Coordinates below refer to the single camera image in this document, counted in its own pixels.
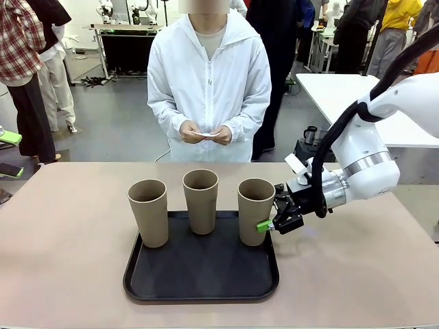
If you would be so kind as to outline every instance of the black tray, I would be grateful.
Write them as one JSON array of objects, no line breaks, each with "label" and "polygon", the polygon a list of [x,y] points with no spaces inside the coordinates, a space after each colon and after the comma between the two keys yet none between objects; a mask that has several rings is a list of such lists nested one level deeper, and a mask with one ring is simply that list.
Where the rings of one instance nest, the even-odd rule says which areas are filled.
[{"label": "black tray", "polygon": [[157,249],[138,235],[123,276],[139,301],[260,300],[279,284],[270,233],[258,247],[239,240],[238,212],[218,211],[215,229],[194,234],[187,211],[169,212],[169,240]]}]

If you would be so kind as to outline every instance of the yellow shirt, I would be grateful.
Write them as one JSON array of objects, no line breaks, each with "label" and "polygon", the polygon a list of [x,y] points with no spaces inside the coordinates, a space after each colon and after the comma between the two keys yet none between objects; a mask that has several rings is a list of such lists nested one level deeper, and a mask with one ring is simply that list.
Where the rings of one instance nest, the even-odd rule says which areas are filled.
[{"label": "yellow shirt", "polygon": [[383,19],[384,29],[409,29],[410,19],[415,24],[423,5],[420,0],[389,0]]}]

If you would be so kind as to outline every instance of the hand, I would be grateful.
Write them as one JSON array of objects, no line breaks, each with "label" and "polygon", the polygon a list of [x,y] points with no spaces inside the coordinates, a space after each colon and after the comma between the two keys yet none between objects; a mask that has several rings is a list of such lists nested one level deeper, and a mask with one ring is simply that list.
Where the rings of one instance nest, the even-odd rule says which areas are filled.
[{"label": "hand", "polygon": [[221,145],[228,145],[232,141],[232,132],[225,125],[222,125],[221,127],[213,130],[211,134],[212,135],[219,134],[218,136],[208,138],[208,140],[214,141],[215,143]]},{"label": "hand", "polygon": [[198,144],[203,141],[205,137],[194,134],[194,132],[201,132],[197,124],[193,121],[186,120],[180,127],[181,139],[188,144]]}]

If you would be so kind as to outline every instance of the white jacket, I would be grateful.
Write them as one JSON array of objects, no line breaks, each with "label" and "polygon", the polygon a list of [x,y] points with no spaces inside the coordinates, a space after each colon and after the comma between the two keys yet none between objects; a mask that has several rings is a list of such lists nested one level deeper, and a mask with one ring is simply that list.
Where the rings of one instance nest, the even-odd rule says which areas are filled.
[{"label": "white jacket", "polygon": [[[209,61],[188,15],[159,32],[148,65],[148,105],[169,138],[176,162],[250,162],[252,142],[270,104],[267,53],[258,33],[236,11]],[[186,120],[202,132],[230,128],[227,146],[181,139]]]}]

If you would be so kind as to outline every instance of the silver metal ring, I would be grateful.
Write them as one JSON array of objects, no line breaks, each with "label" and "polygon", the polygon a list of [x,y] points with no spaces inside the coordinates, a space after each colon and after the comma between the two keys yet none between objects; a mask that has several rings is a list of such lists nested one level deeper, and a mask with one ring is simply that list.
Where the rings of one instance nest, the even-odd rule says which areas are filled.
[{"label": "silver metal ring", "polygon": [[346,178],[349,178],[364,169],[387,161],[393,161],[393,158],[390,155],[389,151],[375,153],[371,156],[366,156],[365,158],[362,158],[357,162],[351,163],[345,169],[343,169],[343,171],[346,174]]}]

